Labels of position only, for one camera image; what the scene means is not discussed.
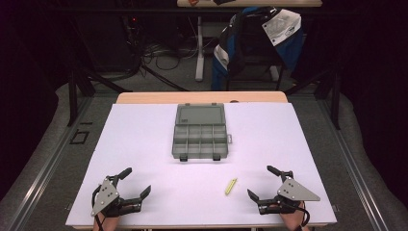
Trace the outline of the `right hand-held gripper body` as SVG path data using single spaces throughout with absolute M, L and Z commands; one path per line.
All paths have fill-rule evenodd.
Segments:
M 261 215 L 293 214 L 301 201 L 320 201 L 320 197 L 290 178 L 283 182 L 273 199 L 259 199 L 258 209 Z

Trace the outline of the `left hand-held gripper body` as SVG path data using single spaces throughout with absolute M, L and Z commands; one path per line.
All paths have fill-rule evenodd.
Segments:
M 119 192 L 108 178 L 103 180 L 92 196 L 92 210 L 90 214 L 93 217 L 96 217 L 98 213 L 102 213 L 107 218 L 115 218 L 127 214 L 126 208 L 122 206 Z

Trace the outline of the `person's left hand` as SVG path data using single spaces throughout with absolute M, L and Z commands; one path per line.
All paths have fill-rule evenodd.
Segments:
M 104 231 L 115 231 L 120 221 L 120 217 L 106 218 L 102 213 L 98 213 L 97 217 Z M 101 231 L 97 221 L 94 222 L 92 231 Z

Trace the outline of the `person's right hand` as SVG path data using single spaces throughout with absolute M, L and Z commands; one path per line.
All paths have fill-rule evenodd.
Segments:
M 305 208 L 305 203 L 301 202 L 299 204 L 299 210 L 296 210 L 292 214 L 281 214 L 280 218 L 283 220 L 286 228 L 289 231 L 310 231 L 307 225 L 303 225 L 302 222 L 305 219 L 305 213 L 303 209 Z

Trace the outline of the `small yellow-green stick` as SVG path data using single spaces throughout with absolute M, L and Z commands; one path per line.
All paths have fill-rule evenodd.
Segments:
M 224 191 L 224 194 L 225 194 L 225 195 L 229 195 L 229 194 L 230 194 L 230 192 L 231 192 L 232 189 L 234 188 L 235 184 L 237 183 L 237 180 L 238 180 L 238 178 L 234 178 L 234 179 L 232 179 L 232 180 L 229 182 L 228 186 L 226 187 L 226 189 L 225 189 L 225 191 Z

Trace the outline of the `white table mat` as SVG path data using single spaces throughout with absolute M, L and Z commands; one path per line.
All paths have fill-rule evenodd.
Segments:
M 67 218 L 67 225 L 93 223 L 91 194 L 108 175 L 133 171 L 117 189 L 133 198 L 151 187 L 140 212 L 121 218 L 123 227 L 279 226 L 277 215 L 260 215 L 247 190 L 272 198 L 281 185 L 267 170 L 292 171 L 295 180 L 320 197 L 307 203 L 314 225 L 336 222 L 314 159 L 290 103 L 228 103 L 228 156 L 219 161 L 188 160 L 171 154 L 177 107 L 174 104 L 115 104 Z M 224 191 L 238 178 L 229 195 Z

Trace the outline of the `gray plastic compartment box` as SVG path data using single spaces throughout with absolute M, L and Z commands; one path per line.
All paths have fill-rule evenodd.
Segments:
M 171 150 L 174 159 L 220 161 L 228 156 L 229 143 L 222 103 L 177 106 Z

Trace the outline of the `black metal stand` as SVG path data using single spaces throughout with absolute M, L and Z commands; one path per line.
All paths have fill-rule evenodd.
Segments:
M 90 69 L 87 67 L 88 58 L 84 51 L 85 45 L 78 34 L 76 25 L 70 21 L 66 29 L 66 51 L 69 66 L 68 75 L 68 98 L 69 98 L 69 121 L 71 126 L 78 118 L 78 91 L 85 97 L 93 97 L 95 88 L 91 83 Z
M 328 94 L 331 94 L 330 104 L 330 120 L 336 129 L 340 130 L 339 124 L 339 106 L 340 106 L 340 93 L 341 93 L 341 76 L 336 69 L 324 69 L 317 75 L 314 75 L 306 80 L 296 84 L 294 87 L 285 90 L 286 95 L 292 95 L 299 90 L 302 90 L 312 84 L 315 81 L 319 81 L 318 86 L 314 92 L 316 99 L 326 99 Z

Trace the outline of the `black chair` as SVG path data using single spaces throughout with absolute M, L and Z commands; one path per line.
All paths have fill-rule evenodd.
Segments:
M 273 7 L 247 8 L 235 15 L 232 28 L 232 57 L 227 66 L 225 87 L 237 83 L 274 83 L 279 90 L 286 65 L 263 29 L 276 16 Z

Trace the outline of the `blue and white jacket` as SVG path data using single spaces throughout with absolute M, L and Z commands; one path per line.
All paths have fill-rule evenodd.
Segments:
M 263 24 L 263 29 L 267 33 L 269 40 L 276 49 L 278 55 L 286 65 L 286 69 L 293 71 L 296 68 L 299 56 L 302 51 L 303 30 L 302 17 L 285 9 L 275 8 L 278 13 L 271 20 Z M 227 66 L 232 57 L 232 41 L 235 15 L 230 19 L 229 24 L 221 32 L 218 45 L 214 49 L 212 66 L 212 90 L 225 89 L 227 76 Z

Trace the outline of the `dark computer case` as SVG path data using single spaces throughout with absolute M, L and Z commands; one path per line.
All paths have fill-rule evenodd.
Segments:
M 96 71 L 125 72 L 137 67 L 139 60 L 117 15 L 80 14 L 76 22 Z

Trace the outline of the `white desk leg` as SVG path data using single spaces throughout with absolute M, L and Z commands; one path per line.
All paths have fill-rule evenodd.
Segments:
M 204 54 L 203 54 L 203 35 L 202 35 L 202 19 L 197 18 L 197 62 L 195 71 L 195 80 L 201 82 L 204 77 Z

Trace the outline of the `light wooden background desk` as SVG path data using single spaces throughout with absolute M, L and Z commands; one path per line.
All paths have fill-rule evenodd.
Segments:
M 316 8 L 321 7 L 321 0 L 233 0 L 218 5 L 216 0 L 198 0 L 198 8 L 244 8 L 244 7 L 280 7 L 280 8 Z

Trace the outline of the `metal floor rail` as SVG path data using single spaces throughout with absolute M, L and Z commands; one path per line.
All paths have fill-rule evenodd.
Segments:
M 352 156 L 350 148 L 346 144 L 344 136 L 341 130 L 338 130 L 337 127 L 333 124 L 331 119 L 331 110 L 328 104 L 324 100 L 318 100 L 318 105 L 322 111 L 326 123 L 331 130 L 331 133 L 334 135 L 337 144 L 341 149 L 341 156 L 344 161 L 345 168 L 348 175 L 350 176 L 351 182 L 355 191 L 358 194 L 358 197 L 361 201 L 362 206 L 370 220 L 370 224 L 374 231 L 389 231 L 389 227 L 384 220 L 377 203 L 374 201 L 372 193 L 368 188 L 368 185 L 360 171 L 357 167 L 355 159 Z
M 79 116 L 65 125 L 65 104 L 34 155 L 0 202 L 0 231 L 74 231 L 66 220 L 95 147 L 93 100 L 80 102 Z

